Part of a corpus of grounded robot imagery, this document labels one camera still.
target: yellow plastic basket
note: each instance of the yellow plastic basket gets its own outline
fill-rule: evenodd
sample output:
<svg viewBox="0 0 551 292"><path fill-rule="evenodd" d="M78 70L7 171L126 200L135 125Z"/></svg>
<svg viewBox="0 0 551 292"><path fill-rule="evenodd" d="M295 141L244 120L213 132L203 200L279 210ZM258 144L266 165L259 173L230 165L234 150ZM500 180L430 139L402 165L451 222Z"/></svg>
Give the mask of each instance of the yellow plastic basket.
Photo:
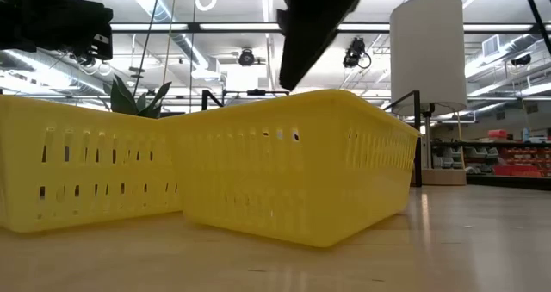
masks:
<svg viewBox="0 0 551 292"><path fill-rule="evenodd" d="M161 122L194 221L325 247L406 206L418 132L347 91Z"/></svg>
<svg viewBox="0 0 551 292"><path fill-rule="evenodd" d="M32 232L180 210L159 121L0 96L0 225Z"/></svg>

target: lamp shade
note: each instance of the lamp shade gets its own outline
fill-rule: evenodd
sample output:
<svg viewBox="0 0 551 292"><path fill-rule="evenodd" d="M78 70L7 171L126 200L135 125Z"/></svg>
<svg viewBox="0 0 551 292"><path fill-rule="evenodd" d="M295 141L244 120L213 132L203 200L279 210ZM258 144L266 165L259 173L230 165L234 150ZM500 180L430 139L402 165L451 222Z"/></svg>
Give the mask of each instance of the lamp shade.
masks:
<svg viewBox="0 0 551 292"><path fill-rule="evenodd" d="M397 101L413 90L422 110L434 103L433 115L467 106L461 0L410 0L390 16L391 92ZM413 99L394 107L413 115Z"/></svg>

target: storage bin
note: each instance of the storage bin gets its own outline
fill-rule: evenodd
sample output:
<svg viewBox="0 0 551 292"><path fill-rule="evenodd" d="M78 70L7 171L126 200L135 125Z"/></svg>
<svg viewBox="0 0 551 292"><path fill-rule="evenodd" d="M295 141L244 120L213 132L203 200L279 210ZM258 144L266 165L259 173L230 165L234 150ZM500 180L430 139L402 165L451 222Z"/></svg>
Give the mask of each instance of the storage bin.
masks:
<svg viewBox="0 0 551 292"><path fill-rule="evenodd" d="M325 247L406 206L418 132L347 91L161 122L193 221Z"/></svg>
<svg viewBox="0 0 551 292"><path fill-rule="evenodd" d="M0 96L0 225L32 232L180 210L157 120Z"/></svg>

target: red object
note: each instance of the red object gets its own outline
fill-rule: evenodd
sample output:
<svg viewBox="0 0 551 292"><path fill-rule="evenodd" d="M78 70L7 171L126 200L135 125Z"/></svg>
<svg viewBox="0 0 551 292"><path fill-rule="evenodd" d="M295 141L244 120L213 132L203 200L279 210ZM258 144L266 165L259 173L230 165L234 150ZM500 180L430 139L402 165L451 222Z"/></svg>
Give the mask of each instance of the red object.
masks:
<svg viewBox="0 0 551 292"><path fill-rule="evenodd" d="M496 176L517 176L517 177L541 177L542 174L535 166L497 165L493 166L493 173Z"/></svg>
<svg viewBox="0 0 551 292"><path fill-rule="evenodd" d="M488 131L488 137L506 140L507 131L504 129L491 130L491 131Z"/></svg>

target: wooden table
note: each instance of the wooden table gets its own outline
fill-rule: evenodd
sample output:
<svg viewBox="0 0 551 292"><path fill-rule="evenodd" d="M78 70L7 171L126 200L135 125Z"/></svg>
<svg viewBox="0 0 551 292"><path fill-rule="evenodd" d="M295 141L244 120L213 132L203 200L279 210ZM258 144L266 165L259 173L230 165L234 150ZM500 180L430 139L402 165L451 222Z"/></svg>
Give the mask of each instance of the wooden table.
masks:
<svg viewBox="0 0 551 292"><path fill-rule="evenodd" d="M0 229L0 291L549 291L551 193L412 190L400 215L330 249L180 214L49 233Z"/></svg>

